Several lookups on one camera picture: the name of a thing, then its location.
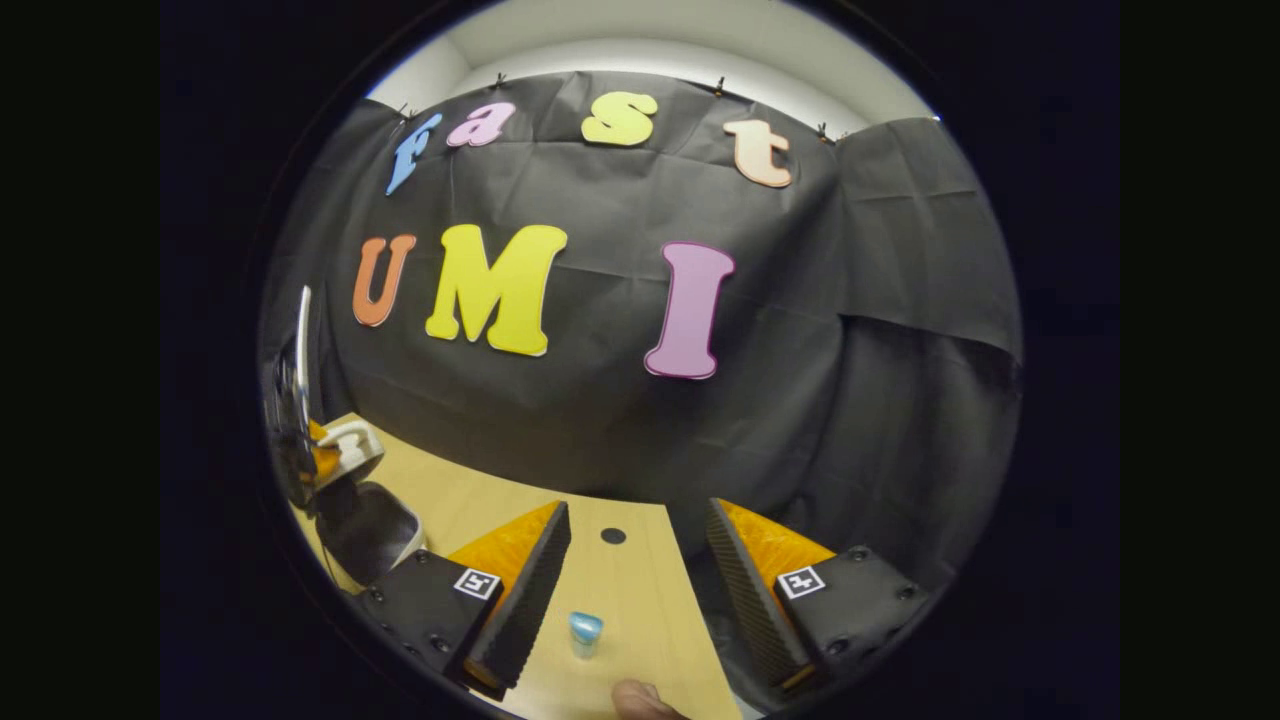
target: letter i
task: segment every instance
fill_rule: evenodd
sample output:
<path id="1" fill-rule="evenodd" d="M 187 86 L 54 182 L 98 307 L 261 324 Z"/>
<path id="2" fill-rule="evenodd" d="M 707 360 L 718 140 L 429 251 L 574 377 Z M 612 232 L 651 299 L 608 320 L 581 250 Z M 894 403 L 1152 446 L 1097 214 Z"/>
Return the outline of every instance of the letter i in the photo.
<path id="1" fill-rule="evenodd" d="M 662 256 L 671 265 L 667 316 L 658 347 L 644 356 L 644 366 L 655 375 L 709 378 L 716 374 L 710 352 L 716 300 L 721 281 L 733 272 L 733 259 L 695 242 L 668 242 Z"/>

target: white wall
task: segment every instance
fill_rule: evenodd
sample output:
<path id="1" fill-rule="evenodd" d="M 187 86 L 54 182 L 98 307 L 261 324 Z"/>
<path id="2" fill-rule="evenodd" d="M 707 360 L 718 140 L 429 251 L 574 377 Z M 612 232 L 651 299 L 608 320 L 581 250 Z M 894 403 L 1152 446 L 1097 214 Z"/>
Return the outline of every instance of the white wall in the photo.
<path id="1" fill-rule="evenodd" d="M 370 92 L 424 110 L 460 92 L 562 70 L 630 70 L 724 87 L 840 137 L 932 117 L 886 64 L 782 0 L 507 0 L 410 56 Z"/>
<path id="2" fill-rule="evenodd" d="M 453 97 L 454 86 L 468 72 L 471 65 L 453 40 L 442 36 L 406 58 L 369 92 L 369 97 L 394 110 L 407 102 L 404 114 L 411 114 Z"/>
<path id="3" fill-rule="evenodd" d="M 716 85 L 723 76 L 724 90 L 764 102 L 813 128 L 827 123 L 831 137 L 869 124 L 842 102 L 787 73 L 719 50 L 663 40 L 586 40 L 539 47 L 471 70 L 449 95 L 493 85 L 498 73 L 516 79 L 566 70 L 653 73 L 705 85 Z"/>
<path id="4" fill-rule="evenodd" d="M 507 0 L 461 23 L 449 37 L 472 68 L 581 40 L 685 42 L 799 78 L 870 123 L 933 115 L 856 38 L 785 0 Z"/>

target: pink foam letter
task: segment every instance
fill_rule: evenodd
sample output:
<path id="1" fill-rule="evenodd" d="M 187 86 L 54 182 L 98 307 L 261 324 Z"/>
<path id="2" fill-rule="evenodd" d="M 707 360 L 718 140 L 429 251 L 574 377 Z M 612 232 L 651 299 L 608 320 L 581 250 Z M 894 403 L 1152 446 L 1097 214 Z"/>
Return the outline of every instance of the pink foam letter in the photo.
<path id="1" fill-rule="evenodd" d="M 733 259 L 695 242 L 668 242 L 662 256 L 671 265 L 667 318 L 658 347 L 644 356 L 644 366 L 655 375 L 707 379 L 716 374 L 710 352 L 716 300 L 721 281 L 733 272 Z"/>
<path id="2" fill-rule="evenodd" d="M 493 105 L 476 108 L 475 111 L 467 115 L 465 123 L 453 128 L 447 142 L 451 147 L 489 145 L 494 140 L 498 140 L 498 136 L 502 135 L 502 124 L 515 111 L 516 106 L 511 102 L 494 102 Z"/>

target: table surface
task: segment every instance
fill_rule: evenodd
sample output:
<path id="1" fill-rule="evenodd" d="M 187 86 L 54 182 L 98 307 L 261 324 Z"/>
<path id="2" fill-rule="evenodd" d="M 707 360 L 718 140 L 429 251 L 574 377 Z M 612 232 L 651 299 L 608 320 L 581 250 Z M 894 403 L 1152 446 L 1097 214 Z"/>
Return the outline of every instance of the table surface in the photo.
<path id="1" fill-rule="evenodd" d="M 358 420 L 355 414 L 330 423 Z M 518 685 L 499 707 L 530 720 L 616 719 L 609 691 L 623 678 L 658 687 L 663 701 L 695 720 L 741 720 L 694 589 L 667 509 L 662 505 L 559 493 L 488 475 L 413 447 L 374 428 L 385 450 L 370 475 L 422 520 L 431 552 L 449 555 L 467 542 L 553 500 L 568 502 L 573 539 L 541 630 Z M 324 564 L 314 520 L 294 509 Z M 626 533 L 621 544 L 600 538 Z M 339 587 L 362 588 L 329 564 Z M 570 612 L 604 621 L 595 657 L 570 646 Z M 476 694 L 488 702 L 488 698 Z"/>

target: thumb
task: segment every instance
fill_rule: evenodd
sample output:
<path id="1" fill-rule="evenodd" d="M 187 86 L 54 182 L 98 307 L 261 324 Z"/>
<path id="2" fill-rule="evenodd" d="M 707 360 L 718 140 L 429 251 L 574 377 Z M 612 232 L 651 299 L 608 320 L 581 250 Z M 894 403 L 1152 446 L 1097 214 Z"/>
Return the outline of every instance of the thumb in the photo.
<path id="1" fill-rule="evenodd" d="M 658 688 L 631 679 L 613 685 L 613 710 L 620 720 L 689 720 L 662 702 Z"/>

